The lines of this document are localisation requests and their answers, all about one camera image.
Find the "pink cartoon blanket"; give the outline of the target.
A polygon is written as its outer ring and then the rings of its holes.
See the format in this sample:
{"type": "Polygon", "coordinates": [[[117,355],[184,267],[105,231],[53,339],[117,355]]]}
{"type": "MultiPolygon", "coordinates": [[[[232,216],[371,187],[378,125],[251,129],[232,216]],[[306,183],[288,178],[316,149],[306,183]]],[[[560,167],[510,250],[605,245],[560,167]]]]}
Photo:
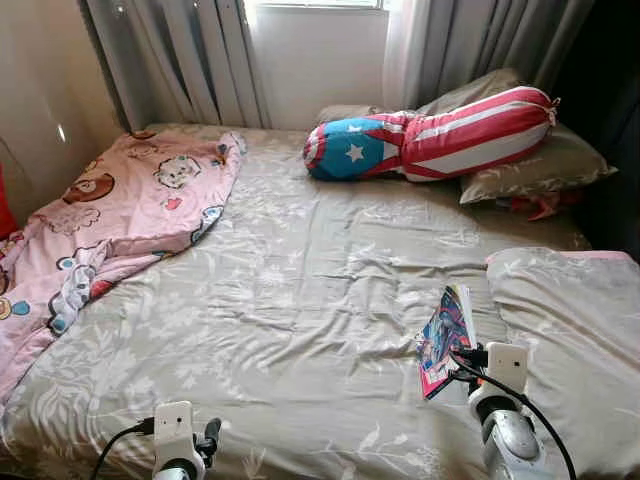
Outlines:
{"type": "Polygon", "coordinates": [[[220,219],[248,152],[124,134],[59,198],[0,241],[0,406],[36,358],[115,284],[187,250],[220,219]]]}

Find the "red cloth item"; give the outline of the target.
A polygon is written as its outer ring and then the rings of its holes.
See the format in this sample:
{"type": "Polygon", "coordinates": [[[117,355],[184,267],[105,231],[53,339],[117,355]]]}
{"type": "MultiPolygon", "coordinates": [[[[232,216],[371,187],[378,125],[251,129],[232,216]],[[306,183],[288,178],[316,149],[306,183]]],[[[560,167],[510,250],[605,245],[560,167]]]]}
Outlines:
{"type": "Polygon", "coordinates": [[[497,198],[495,205],[500,209],[527,214],[527,219],[536,221],[550,218],[571,210],[572,206],[584,201],[585,193],[581,189],[568,189],[568,191],[556,191],[539,193],[539,195],[525,195],[506,198],[497,198]]]}

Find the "window frame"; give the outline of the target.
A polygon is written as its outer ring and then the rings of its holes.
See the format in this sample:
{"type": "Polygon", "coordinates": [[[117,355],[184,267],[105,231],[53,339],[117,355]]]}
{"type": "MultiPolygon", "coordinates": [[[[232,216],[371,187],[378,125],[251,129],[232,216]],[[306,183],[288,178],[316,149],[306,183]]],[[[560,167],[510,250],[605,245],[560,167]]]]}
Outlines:
{"type": "Polygon", "coordinates": [[[247,0],[255,6],[269,8],[320,8],[340,10],[383,9],[387,0],[247,0]]]}

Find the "colourful comic book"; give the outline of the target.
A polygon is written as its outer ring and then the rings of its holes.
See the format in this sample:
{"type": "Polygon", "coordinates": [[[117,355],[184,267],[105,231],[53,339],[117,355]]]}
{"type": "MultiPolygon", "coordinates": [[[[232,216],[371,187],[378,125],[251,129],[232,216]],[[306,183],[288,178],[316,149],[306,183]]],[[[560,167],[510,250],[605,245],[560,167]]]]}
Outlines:
{"type": "Polygon", "coordinates": [[[476,328],[471,316],[471,294],[466,285],[447,285],[417,338],[417,367],[425,401],[439,396],[452,383],[451,374],[458,369],[452,353],[476,346],[476,328]]]}

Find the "grey floral folded duvet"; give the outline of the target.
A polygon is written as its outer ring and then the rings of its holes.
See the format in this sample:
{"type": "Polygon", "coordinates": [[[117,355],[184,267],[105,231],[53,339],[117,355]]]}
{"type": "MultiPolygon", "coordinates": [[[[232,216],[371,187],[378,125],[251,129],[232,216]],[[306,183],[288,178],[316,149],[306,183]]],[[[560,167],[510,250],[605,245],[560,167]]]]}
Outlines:
{"type": "Polygon", "coordinates": [[[527,397],[579,480],[625,480],[640,463],[639,266],[614,251],[512,248],[486,261],[508,343],[530,351],[527,397]]]}

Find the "white sheer curtain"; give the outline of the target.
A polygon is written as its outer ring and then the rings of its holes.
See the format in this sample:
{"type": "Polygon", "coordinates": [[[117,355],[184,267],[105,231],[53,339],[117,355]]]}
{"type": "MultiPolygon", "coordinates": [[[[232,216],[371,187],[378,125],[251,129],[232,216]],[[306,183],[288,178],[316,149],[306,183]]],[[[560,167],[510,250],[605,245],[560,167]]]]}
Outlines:
{"type": "Polygon", "coordinates": [[[430,0],[387,0],[387,40],[381,73],[385,108],[412,108],[420,88],[430,0]]]}

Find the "grey curtain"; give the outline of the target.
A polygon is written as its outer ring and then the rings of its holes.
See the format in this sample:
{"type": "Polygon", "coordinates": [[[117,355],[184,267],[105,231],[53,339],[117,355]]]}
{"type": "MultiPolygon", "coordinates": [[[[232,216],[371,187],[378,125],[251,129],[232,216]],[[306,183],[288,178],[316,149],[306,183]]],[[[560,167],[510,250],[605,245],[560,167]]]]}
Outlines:
{"type": "Polygon", "coordinates": [[[492,70],[556,83],[595,0],[413,0],[406,99],[422,105],[492,70]]]}
{"type": "Polygon", "coordinates": [[[175,122],[268,129],[244,0],[77,0],[124,131],[175,122]]]}

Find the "flag pattern bolster pillow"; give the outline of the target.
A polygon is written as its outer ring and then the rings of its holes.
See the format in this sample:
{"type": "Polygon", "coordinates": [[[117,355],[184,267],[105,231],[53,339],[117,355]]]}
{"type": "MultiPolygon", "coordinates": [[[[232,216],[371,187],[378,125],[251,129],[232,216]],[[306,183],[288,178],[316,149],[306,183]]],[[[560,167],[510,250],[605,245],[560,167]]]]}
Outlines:
{"type": "Polygon", "coordinates": [[[308,134],[302,160],[320,180],[462,177],[530,155],[556,125],[559,102],[520,86],[439,115],[392,111],[324,122],[308,134]]]}

